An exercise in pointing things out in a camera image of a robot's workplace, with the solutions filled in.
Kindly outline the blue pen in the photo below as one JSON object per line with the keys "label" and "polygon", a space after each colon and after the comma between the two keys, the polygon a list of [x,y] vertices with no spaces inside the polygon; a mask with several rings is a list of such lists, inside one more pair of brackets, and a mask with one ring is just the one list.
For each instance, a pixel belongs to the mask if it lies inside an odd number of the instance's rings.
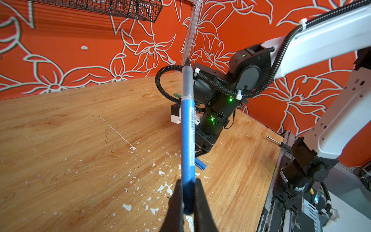
{"label": "blue pen", "polygon": [[193,69],[189,59],[182,68],[181,99],[181,135],[182,135],[182,188],[184,213],[191,215],[194,205],[195,172],[195,102],[193,88]]}

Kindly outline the blue pen cap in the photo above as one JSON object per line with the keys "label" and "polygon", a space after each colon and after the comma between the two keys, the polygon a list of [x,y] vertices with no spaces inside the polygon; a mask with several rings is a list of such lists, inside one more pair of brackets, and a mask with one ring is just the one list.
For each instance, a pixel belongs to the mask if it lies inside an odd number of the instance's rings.
{"label": "blue pen cap", "polygon": [[195,165],[197,167],[199,167],[201,170],[205,170],[207,165],[204,164],[201,160],[199,160],[198,158],[195,159]]}

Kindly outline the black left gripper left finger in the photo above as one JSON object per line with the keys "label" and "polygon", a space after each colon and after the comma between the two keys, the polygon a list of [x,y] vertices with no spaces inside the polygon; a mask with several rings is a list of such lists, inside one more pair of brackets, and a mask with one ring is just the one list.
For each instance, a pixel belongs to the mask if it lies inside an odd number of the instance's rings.
{"label": "black left gripper left finger", "polygon": [[184,203],[182,181],[179,179],[175,184],[173,195],[169,200],[169,208],[166,217],[159,230],[160,232],[183,232],[184,231]]}

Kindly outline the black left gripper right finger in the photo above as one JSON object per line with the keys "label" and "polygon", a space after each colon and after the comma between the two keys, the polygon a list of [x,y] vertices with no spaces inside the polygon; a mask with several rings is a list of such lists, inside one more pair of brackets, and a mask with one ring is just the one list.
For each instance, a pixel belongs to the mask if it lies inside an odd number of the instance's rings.
{"label": "black left gripper right finger", "polygon": [[199,178],[196,178],[194,187],[193,213],[195,232],[218,232]]}

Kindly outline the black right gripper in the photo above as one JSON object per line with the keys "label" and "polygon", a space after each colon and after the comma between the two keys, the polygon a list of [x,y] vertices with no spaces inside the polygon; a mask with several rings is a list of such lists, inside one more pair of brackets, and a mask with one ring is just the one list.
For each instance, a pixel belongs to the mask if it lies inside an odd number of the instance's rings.
{"label": "black right gripper", "polygon": [[196,155],[211,151],[221,132],[227,128],[229,117],[235,115],[240,103],[240,100],[227,95],[215,95],[212,98],[195,128]]}

